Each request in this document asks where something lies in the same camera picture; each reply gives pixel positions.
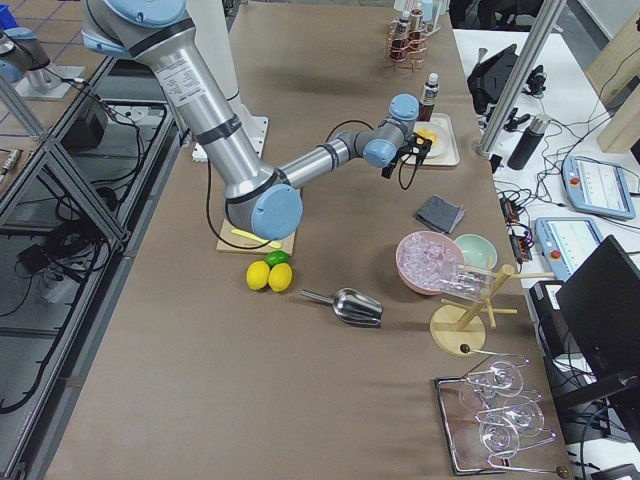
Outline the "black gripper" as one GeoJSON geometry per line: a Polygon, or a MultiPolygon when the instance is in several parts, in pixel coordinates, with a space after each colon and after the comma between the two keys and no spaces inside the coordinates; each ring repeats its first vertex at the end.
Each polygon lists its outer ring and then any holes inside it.
{"type": "Polygon", "coordinates": [[[390,164],[381,170],[381,176],[390,178],[398,163],[422,166],[430,151],[431,139],[419,133],[412,133],[406,143],[398,149],[390,164]]]}

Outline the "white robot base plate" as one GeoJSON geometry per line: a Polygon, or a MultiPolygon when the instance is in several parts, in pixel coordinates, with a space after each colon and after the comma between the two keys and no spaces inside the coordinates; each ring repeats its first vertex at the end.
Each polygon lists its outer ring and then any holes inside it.
{"type": "Polygon", "coordinates": [[[249,138],[255,153],[261,158],[266,143],[268,118],[266,116],[252,115],[239,96],[230,101],[230,106],[238,116],[242,129],[249,138]]]}

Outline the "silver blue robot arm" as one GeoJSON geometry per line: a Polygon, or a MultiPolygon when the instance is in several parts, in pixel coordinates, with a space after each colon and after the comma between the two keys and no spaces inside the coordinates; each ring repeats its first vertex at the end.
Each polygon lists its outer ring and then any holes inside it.
{"type": "Polygon", "coordinates": [[[373,131],[342,132],[281,168],[264,163],[197,43],[203,15],[184,1],[85,1],[85,46],[148,67],[225,183],[225,215],[265,240],[293,234],[303,215],[301,187],[354,158],[386,168],[414,139],[419,102],[395,96],[373,131]]]}

